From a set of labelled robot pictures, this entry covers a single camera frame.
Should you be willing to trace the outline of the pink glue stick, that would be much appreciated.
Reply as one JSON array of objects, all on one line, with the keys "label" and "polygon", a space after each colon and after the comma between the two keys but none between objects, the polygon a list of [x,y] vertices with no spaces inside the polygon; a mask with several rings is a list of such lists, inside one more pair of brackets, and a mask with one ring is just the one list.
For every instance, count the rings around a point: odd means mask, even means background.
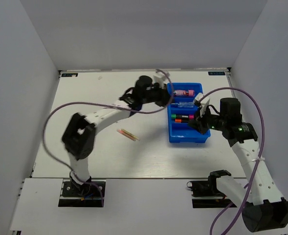
[{"label": "pink glue stick", "polygon": [[193,97],[195,95],[194,90],[174,90],[174,96],[186,96],[186,97]]}]

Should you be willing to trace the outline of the green black highlighter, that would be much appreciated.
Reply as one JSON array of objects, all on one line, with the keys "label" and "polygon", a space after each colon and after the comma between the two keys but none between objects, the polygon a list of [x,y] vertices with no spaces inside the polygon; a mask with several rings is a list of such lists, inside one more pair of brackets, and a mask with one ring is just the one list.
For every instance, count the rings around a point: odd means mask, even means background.
[{"label": "green black highlighter", "polygon": [[177,114],[171,114],[171,119],[182,119],[182,115],[177,115]]}]

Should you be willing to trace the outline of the orange black highlighter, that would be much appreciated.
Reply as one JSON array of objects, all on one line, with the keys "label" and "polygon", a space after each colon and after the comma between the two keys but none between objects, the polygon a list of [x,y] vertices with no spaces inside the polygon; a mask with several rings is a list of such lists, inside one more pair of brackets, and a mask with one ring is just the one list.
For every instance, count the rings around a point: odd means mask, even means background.
[{"label": "orange black highlighter", "polygon": [[188,123],[190,120],[189,119],[175,119],[175,123]]}]

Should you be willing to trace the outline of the yellow slim pen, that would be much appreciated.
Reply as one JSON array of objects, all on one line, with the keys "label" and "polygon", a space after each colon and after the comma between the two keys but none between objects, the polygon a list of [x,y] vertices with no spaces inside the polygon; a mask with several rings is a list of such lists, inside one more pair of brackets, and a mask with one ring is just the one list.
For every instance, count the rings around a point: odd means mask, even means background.
[{"label": "yellow slim pen", "polygon": [[134,138],[136,141],[140,141],[140,138],[139,138],[139,137],[137,137],[137,136],[135,136],[134,134],[132,134],[132,133],[126,131],[125,129],[121,129],[121,131],[122,131],[123,133],[125,133],[125,134],[131,136],[131,137]]}]

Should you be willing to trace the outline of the pink slim pen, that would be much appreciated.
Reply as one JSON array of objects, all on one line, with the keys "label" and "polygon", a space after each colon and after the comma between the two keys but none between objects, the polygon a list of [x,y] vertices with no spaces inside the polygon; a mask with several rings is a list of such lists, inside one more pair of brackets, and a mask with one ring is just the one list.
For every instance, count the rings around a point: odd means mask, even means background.
[{"label": "pink slim pen", "polygon": [[125,136],[125,137],[127,137],[127,138],[129,138],[129,139],[131,139],[132,141],[136,141],[136,140],[137,140],[133,135],[131,135],[131,134],[123,131],[122,129],[117,129],[117,132],[118,132],[119,134],[121,134],[121,135],[123,135],[123,136]]}]

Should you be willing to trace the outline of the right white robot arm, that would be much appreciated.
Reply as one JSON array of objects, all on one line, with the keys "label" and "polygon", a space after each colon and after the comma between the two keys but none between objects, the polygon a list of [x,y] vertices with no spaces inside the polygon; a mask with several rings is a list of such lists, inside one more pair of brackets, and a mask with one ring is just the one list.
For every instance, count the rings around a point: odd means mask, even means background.
[{"label": "right white robot arm", "polygon": [[198,109],[188,125],[201,134],[210,129],[222,133],[240,161],[248,186],[243,188],[227,170],[217,170],[210,172],[204,183],[192,182],[194,196],[226,196],[239,208],[252,233],[284,228],[288,224],[288,200],[275,185],[264,158],[258,155],[258,136],[250,123],[243,122],[240,102],[222,98],[218,115],[211,113],[209,103],[210,99],[201,94],[194,99]]}]

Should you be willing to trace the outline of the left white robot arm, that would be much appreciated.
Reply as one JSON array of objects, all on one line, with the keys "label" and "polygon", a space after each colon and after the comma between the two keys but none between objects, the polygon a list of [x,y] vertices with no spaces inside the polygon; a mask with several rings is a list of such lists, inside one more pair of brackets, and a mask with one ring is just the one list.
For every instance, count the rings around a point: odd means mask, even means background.
[{"label": "left white robot arm", "polygon": [[161,108],[167,107],[173,99],[164,83],[169,76],[169,73],[162,71],[153,77],[142,75],[113,104],[88,115],[75,113],[71,117],[62,142],[70,158],[70,179],[75,182],[73,188],[79,195],[86,195],[90,191],[87,158],[93,151],[96,135],[120,120],[142,113],[144,104],[155,103]]}]

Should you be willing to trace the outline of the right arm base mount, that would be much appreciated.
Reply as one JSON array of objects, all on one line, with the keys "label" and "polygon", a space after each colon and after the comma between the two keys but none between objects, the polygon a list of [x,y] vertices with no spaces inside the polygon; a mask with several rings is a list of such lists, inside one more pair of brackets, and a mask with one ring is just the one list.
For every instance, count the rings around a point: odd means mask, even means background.
[{"label": "right arm base mount", "polygon": [[231,203],[223,193],[213,192],[208,181],[188,181],[186,186],[192,193],[194,209],[222,209]]}]

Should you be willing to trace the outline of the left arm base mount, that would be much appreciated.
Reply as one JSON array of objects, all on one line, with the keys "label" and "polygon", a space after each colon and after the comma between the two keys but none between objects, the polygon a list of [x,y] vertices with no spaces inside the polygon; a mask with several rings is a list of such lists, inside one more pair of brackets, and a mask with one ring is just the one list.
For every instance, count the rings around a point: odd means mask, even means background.
[{"label": "left arm base mount", "polygon": [[61,188],[58,207],[62,208],[101,208],[105,199],[105,181],[94,181],[101,190],[102,195],[95,186],[79,192],[71,181],[64,181]]}]

